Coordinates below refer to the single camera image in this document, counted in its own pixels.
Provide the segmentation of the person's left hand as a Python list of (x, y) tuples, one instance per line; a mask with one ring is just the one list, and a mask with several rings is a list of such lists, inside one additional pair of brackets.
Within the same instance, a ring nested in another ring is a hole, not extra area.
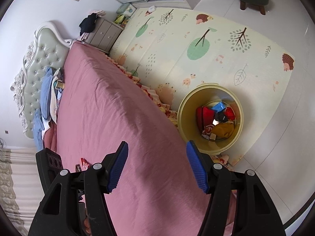
[(91, 233), (91, 226), (90, 226), (90, 222), (89, 222), (89, 218), (88, 218), (88, 213), (87, 210), (85, 210), (85, 219), (83, 221), (83, 225), (84, 225), (84, 231), (87, 235), (92, 236)]

